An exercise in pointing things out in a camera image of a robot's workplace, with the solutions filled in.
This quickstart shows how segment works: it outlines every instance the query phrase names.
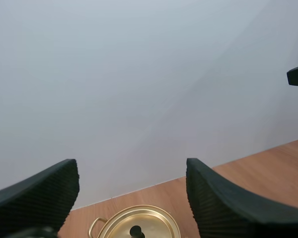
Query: wooden floor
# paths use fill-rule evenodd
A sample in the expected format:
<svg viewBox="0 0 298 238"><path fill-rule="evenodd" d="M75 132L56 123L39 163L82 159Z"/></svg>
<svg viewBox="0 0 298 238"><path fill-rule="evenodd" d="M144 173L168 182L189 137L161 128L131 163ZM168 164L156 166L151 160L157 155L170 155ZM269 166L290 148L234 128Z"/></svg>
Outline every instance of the wooden floor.
<svg viewBox="0 0 298 238"><path fill-rule="evenodd" d="M245 189L298 207L298 141L217 166L214 170ZM110 218L124 208L140 204L158 206L169 212L183 238L199 237L187 201L185 178L74 210L59 235L61 238L87 238L88 228L97 217ZM101 226L95 227L94 237Z"/></svg>

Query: brass pot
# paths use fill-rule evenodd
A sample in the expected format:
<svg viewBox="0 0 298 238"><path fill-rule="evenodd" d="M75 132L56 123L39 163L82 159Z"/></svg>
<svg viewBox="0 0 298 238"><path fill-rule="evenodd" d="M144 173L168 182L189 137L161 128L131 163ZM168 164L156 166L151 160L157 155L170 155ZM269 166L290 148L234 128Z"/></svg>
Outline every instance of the brass pot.
<svg viewBox="0 0 298 238"><path fill-rule="evenodd" d="M181 238L174 218L161 208L150 205L126 208L108 220L97 218L89 228L89 238L94 238L91 232L98 221L105 225L97 238Z"/></svg>

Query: gold pot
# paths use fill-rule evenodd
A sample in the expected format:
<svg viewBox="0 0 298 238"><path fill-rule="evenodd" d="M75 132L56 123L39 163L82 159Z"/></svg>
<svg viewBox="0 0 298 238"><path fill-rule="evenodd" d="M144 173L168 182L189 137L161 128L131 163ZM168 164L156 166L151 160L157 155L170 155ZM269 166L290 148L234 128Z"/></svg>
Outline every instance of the gold pot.
<svg viewBox="0 0 298 238"><path fill-rule="evenodd" d="M161 208L150 205L126 208L109 220L97 218L89 228L89 238L94 238L92 230L98 221L105 225L97 238L181 238L174 218Z"/></svg>

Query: pot handle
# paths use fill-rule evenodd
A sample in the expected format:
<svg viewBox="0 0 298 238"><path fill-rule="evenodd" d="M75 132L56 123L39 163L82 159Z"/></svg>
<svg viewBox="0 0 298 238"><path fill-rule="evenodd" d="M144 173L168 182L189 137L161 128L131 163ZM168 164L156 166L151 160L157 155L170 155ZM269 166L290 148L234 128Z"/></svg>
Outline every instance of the pot handle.
<svg viewBox="0 0 298 238"><path fill-rule="evenodd" d="M90 225L90 227L89 227L89 230L88 230L88 237L89 237L89 238L94 238L93 235L91 234L91 231L93 230L94 226L96 225L96 223L97 223L98 221L101 221L101 222L106 223L108 220L107 220L106 218L104 218L104 217L96 218L96 220L93 221L93 223L92 223L92 224Z"/></svg>

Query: black lid knob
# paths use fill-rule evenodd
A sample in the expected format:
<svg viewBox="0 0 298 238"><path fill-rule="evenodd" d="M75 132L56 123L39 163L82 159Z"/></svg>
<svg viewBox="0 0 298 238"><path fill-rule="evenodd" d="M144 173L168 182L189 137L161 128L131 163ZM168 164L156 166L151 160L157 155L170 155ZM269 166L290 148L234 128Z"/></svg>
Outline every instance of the black lid knob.
<svg viewBox="0 0 298 238"><path fill-rule="evenodd" d="M145 238L140 226L133 226L129 231L132 238Z"/></svg>

